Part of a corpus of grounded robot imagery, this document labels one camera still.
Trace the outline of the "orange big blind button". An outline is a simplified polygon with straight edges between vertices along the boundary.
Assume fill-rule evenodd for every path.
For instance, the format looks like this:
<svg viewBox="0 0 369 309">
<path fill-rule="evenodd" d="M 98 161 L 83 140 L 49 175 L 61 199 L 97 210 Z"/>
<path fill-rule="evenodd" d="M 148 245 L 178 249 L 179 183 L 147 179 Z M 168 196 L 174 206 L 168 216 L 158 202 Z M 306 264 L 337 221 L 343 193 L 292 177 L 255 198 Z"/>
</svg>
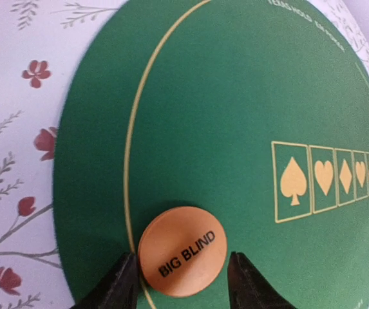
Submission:
<svg viewBox="0 0 369 309">
<path fill-rule="evenodd" d="M 227 258 L 227 236 L 210 212 L 181 206 L 157 216 L 144 230 L 138 259 L 149 286 L 169 297 L 205 290 Z"/>
</svg>

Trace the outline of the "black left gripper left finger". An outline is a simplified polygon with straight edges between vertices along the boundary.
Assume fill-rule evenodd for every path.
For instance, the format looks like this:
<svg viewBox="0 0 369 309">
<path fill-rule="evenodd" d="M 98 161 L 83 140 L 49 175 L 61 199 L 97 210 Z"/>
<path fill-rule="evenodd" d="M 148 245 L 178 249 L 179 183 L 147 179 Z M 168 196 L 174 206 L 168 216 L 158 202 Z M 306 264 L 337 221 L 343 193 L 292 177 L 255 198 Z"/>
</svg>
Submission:
<svg viewBox="0 0 369 309">
<path fill-rule="evenodd" d="M 137 255 L 123 253 L 86 297 L 71 309 L 134 309 L 139 292 Z"/>
</svg>

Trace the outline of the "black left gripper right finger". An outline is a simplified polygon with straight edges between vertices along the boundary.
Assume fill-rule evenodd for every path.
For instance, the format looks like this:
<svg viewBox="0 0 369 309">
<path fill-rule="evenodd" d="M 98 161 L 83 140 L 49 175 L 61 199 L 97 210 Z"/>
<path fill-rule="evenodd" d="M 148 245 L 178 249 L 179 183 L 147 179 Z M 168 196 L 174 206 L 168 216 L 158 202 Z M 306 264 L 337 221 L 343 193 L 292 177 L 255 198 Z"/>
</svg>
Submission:
<svg viewBox="0 0 369 309">
<path fill-rule="evenodd" d="M 231 252 L 227 267 L 231 309 L 294 309 L 242 252 Z"/>
</svg>

